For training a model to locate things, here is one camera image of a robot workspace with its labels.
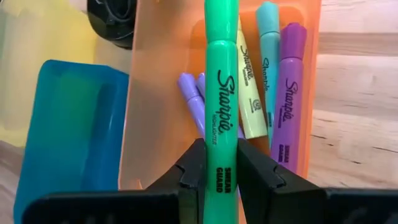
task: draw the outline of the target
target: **black object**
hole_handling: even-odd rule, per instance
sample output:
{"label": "black object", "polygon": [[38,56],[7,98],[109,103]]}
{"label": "black object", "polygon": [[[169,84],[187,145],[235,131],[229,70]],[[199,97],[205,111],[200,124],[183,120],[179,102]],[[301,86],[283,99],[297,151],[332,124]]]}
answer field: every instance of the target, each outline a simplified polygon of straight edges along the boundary
{"label": "black object", "polygon": [[[202,223],[205,158],[197,139],[145,190],[49,195],[27,208],[22,223]],[[317,187],[243,139],[238,184],[248,224],[398,223],[398,191]]]}
{"label": "black object", "polygon": [[137,0],[87,0],[94,31],[118,47],[132,49]]}

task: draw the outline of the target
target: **desk organizer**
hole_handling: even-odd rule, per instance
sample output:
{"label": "desk organizer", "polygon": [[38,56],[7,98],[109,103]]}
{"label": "desk organizer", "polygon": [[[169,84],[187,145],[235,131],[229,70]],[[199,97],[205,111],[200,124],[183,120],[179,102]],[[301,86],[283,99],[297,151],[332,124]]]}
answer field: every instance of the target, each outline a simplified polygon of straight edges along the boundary
{"label": "desk organizer", "polygon": [[68,0],[0,3],[0,141],[24,147],[40,67],[94,63],[97,36]]}
{"label": "desk organizer", "polygon": [[[307,29],[298,173],[307,176],[315,62],[321,0],[275,0],[280,28],[299,22]],[[259,92],[262,63],[256,9],[261,0],[240,1],[240,16]],[[120,188],[139,180],[145,188],[159,178],[199,138],[177,79],[205,70],[204,0],[139,1],[132,55]],[[257,147],[267,147],[259,143]]]}
{"label": "desk organizer", "polygon": [[117,190],[128,75],[103,65],[50,60],[34,100],[14,220],[56,192]]}

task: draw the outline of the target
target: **highlighter cap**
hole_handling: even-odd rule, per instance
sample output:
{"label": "highlighter cap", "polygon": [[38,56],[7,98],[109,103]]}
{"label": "highlighter cap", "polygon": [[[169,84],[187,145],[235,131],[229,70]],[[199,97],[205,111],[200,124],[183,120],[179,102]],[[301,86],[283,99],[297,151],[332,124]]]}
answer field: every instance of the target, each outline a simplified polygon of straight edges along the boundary
{"label": "highlighter cap", "polygon": [[269,32],[279,33],[279,9],[272,2],[264,2],[256,11],[260,37]]}
{"label": "highlighter cap", "polygon": [[200,96],[197,86],[195,84],[195,77],[189,73],[182,73],[180,78],[178,79],[178,87],[180,87],[182,95],[185,98],[185,101],[189,101],[190,99]]}
{"label": "highlighter cap", "polygon": [[197,88],[199,89],[199,93],[202,95],[202,97],[205,97],[205,85],[206,85],[206,78],[205,78],[205,74],[201,73],[198,76],[197,79]]}
{"label": "highlighter cap", "polygon": [[205,0],[207,42],[229,40],[236,43],[238,16],[238,0]]}
{"label": "highlighter cap", "polygon": [[292,22],[280,32],[280,59],[299,58],[303,60],[307,30],[297,22]]}

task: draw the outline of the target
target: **highlighter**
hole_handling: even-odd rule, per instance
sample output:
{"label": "highlighter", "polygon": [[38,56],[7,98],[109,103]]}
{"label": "highlighter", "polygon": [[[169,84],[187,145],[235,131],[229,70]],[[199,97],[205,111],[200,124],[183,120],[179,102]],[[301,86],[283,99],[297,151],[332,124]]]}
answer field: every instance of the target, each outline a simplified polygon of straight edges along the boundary
{"label": "highlighter", "polygon": [[205,0],[204,224],[238,223],[238,0]]}
{"label": "highlighter", "polygon": [[262,76],[268,119],[268,138],[271,148],[279,67],[279,10],[278,5],[264,2],[256,11],[260,35]]}
{"label": "highlighter", "polygon": [[[199,93],[203,97],[205,97],[206,77],[205,77],[204,73],[199,74],[196,85],[197,85],[197,88],[199,89]],[[245,138],[240,126],[238,127],[238,138],[242,138],[242,139]]]}
{"label": "highlighter", "polygon": [[267,136],[267,124],[240,19],[236,46],[238,48],[239,109],[245,136],[247,139]]}
{"label": "highlighter", "polygon": [[302,101],[303,55],[307,30],[291,23],[281,32],[280,64],[271,157],[297,173]]}
{"label": "highlighter", "polygon": [[196,87],[195,78],[191,74],[182,73],[177,84],[188,104],[200,135],[205,138],[205,104]]}

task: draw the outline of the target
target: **wooden table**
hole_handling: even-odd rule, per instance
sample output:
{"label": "wooden table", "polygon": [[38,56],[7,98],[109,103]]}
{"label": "wooden table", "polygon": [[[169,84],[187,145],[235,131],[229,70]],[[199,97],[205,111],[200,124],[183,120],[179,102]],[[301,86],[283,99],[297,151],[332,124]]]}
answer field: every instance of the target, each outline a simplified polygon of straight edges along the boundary
{"label": "wooden table", "polygon": [[[398,1],[323,0],[308,179],[398,188]],[[129,71],[98,41],[96,62]],[[0,223],[12,223],[21,150],[0,142]]]}

